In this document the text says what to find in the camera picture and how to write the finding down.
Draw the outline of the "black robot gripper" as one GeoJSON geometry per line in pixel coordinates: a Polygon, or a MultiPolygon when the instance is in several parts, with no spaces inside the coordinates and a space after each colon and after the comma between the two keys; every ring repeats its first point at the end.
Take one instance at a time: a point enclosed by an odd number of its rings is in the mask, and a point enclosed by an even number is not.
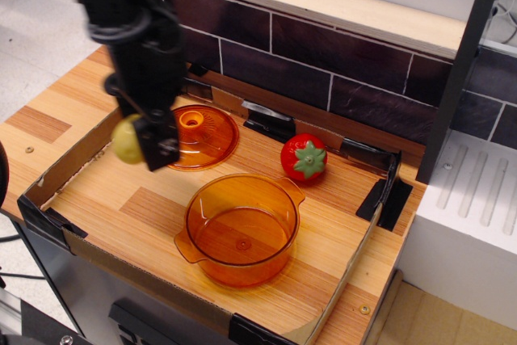
{"type": "Polygon", "coordinates": [[[170,107],[186,74],[183,30],[174,14],[150,11],[132,30],[107,43],[115,80],[106,91],[120,100],[150,171],[176,163],[179,132],[170,107]]]}

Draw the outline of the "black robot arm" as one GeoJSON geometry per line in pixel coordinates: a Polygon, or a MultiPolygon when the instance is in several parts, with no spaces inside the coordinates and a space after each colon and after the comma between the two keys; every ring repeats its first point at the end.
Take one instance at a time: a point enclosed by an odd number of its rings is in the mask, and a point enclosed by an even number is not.
{"type": "Polygon", "coordinates": [[[171,107],[187,74],[185,39],[177,15],[162,0],[78,0],[90,38],[104,45],[114,67],[105,91],[132,122],[149,170],[179,160],[179,131],[171,107]]]}

